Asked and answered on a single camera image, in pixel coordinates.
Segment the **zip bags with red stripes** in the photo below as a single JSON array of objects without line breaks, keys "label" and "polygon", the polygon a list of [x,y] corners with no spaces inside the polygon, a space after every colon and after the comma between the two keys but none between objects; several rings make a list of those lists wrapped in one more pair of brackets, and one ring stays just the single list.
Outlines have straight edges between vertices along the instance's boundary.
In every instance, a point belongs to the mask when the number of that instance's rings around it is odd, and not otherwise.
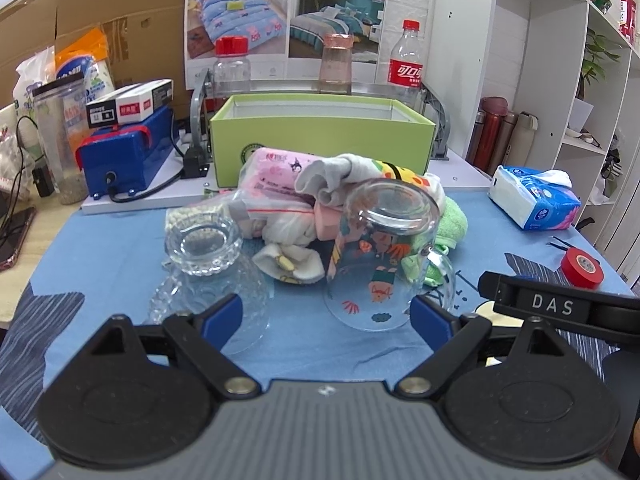
[{"label": "zip bags with red stripes", "polygon": [[286,221],[299,223],[304,230],[314,227],[314,208],[308,200],[275,192],[219,192],[197,203],[169,208],[165,214],[165,228],[172,228],[192,214],[228,214],[236,223],[248,220],[266,223]]}]

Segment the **beige thermos flask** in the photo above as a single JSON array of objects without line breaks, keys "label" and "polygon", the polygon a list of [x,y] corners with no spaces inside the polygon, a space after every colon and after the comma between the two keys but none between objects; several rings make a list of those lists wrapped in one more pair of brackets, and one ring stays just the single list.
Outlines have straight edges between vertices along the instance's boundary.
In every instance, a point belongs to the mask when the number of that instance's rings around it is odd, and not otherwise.
[{"label": "beige thermos flask", "polygon": [[537,130],[538,118],[535,115],[528,113],[518,115],[506,149],[506,156],[504,156],[504,166],[525,166]]}]

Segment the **white shelf unit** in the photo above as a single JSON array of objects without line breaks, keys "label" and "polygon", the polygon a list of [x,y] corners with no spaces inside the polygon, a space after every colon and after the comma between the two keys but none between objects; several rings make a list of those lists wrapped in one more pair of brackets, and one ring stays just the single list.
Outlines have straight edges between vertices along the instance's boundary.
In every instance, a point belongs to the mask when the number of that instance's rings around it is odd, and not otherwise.
[{"label": "white shelf unit", "polygon": [[[582,231],[614,270],[639,270],[639,55],[590,0],[433,0],[424,75],[450,115],[448,154],[463,158],[483,96],[538,118],[526,162],[572,178]],[[620,62],[576,98],[587,28]]]}]

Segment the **cardboard sheet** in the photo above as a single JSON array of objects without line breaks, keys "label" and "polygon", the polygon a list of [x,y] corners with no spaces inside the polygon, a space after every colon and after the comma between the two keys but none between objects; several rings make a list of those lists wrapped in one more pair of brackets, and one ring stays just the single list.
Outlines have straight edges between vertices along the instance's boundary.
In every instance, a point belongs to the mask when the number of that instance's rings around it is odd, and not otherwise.
[{"label": "cardboard sheet", "polygon": [[18,64],[99,27],[116,86],[171,78],[172,106],[185,118],[191,92],[184,83],[183,11],[184,0],[14,0],[1,9],[1,104],[13,101]]}]

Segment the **bedding poster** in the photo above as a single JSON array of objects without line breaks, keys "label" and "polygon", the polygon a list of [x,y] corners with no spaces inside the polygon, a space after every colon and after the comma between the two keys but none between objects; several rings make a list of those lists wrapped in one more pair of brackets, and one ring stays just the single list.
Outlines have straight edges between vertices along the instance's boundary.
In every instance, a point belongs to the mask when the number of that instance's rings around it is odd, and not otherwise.
[{"label": "bedding poster", "polygon": [[184,79],[195,86],[223,36],[247,36],[252,77],[314,79],[326,37],[352,38],[352,79],[384,84],[405,22],[426,55],[431,0],[184,0]]}]

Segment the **grey metal bracket stand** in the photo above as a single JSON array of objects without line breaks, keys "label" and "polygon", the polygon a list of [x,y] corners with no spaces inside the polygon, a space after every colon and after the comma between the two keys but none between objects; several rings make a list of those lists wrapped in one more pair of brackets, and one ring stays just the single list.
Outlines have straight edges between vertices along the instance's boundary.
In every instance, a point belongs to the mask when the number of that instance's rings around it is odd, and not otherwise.
[{"label": "grey metal bracket stand", "polygon": [[450,115],[438,95],[426,84],[421,84],[421,113],[435,125],[431,159],[448,159]]}]

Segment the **red thermos flask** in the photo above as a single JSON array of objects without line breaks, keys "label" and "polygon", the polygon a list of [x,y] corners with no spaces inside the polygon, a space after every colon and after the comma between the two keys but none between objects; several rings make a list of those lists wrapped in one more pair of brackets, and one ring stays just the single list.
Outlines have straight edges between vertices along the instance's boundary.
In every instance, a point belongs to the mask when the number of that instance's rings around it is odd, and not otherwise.
[{"label": "red thermos flask", "polygon": [[508,101],[502,96],[488,96],[480,101],[484,112],[483,130],[477,143],[473,165],[487,171],[502,118],[508,112]]}]

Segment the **black white small box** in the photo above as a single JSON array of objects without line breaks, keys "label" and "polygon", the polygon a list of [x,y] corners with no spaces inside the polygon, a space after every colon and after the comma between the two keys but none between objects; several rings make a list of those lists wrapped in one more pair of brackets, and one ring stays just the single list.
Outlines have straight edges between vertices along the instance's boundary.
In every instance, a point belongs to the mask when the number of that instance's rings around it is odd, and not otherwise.
[{"label": "black white small box", "polygon": [[130,84],[101,96],[86,105],[90,128],[143,122],[174,97],[174,81],[157,79]]}]

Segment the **red tape roll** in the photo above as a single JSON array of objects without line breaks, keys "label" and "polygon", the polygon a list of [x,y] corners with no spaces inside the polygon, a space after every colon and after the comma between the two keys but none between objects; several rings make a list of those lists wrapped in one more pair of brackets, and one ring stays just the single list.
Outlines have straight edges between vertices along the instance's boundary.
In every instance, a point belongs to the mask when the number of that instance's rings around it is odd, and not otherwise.
[{"label": "red tape roll", "polygon": [[604,280],[600,263],[588,252],[575,247],[567,249],[561,270],[567,281],[578,288],[596,290]]}]

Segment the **pink sponge block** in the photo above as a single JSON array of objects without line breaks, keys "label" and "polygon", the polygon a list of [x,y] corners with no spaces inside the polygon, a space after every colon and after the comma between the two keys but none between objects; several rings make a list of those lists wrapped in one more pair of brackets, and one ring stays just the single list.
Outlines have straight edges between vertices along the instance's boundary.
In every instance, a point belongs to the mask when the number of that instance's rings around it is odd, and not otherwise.
[{"label": "pink sponge block", "polygon": [[340,232],[341,216],[341,208],[324,206],[320,202],[314,203],[314,226],[318,240],[328,242],[336,239]]}]

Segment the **clear textured glass vase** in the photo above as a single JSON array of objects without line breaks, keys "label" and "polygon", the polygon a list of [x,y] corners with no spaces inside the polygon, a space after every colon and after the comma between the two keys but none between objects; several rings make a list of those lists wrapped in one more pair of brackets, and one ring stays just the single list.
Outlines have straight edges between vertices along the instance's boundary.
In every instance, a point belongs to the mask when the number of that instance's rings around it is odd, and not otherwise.
[{"label": "clear textured glass vase", "polygon": [[224,346],[229,356],[258,343],[269,326],[269,286],[242,249],[239,225],[224,211],[189,210],[167,217],[167,276],[149,303],[148,322],[199,314],[229,294],[243,305],[239,330]]}]

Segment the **green towel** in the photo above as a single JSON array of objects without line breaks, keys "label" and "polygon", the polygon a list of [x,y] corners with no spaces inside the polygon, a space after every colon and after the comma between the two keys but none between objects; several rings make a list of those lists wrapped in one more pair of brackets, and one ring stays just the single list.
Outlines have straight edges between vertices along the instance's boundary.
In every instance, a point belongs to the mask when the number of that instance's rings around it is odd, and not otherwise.
[{"label": "green towel", "polygon": [[[443,255],[456,249],[464,239],[469,229],[469,221],[460,206],[449,196],[445,197],[444,212],[440,216],[434,247]],[[401,260],[402,270],[406,278],[414,284],[419,276],[424,278],[423,285],[426,287],[442,286],[444,280],[442,274],[430,264],[426,270],[422,269],[420,257],[418,255],[407,256]]]}]

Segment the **floral white towel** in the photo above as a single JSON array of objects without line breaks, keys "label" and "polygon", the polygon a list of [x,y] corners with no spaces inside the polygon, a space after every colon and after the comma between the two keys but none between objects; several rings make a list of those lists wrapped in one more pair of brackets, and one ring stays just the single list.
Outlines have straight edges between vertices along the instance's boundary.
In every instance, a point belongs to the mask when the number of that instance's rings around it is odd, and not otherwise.
[{"label": "floral white towel", "polygon": [[436,174],[417,174],[411,169],[382,162],[382,160],[372,160],[373,165],[380,170],[386,179],[399,180],[410,183],[418,188],[422,188],[437,204],[439,212],[442,214],[446,208],[446,194],[442,186],[442,180]]}]

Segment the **black smartphone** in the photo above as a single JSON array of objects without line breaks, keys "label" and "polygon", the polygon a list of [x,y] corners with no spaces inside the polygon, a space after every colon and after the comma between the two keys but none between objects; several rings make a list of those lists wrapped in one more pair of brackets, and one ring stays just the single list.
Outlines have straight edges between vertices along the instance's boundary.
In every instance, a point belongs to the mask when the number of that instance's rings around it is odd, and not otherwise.
[{"label": "black smartphone", "polygon": [[28,207],[12,214],[8,228],[1,233],[0,271],[15,266],[20,255],[26,235],[36,216],[37,209]]}]

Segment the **potted green plant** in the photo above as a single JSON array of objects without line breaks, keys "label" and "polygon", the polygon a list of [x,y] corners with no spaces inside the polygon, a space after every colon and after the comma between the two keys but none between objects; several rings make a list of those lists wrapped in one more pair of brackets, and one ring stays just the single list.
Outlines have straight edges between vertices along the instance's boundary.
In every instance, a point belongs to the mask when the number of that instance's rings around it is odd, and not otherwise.
[{"label": "potted green plant", "polygon": [[577,99],[585,99],[586,89],[589,86],[605,80],[606,71],[603,66],[605,62],[620,62],[620,45],[588,27],[576,90]]}]

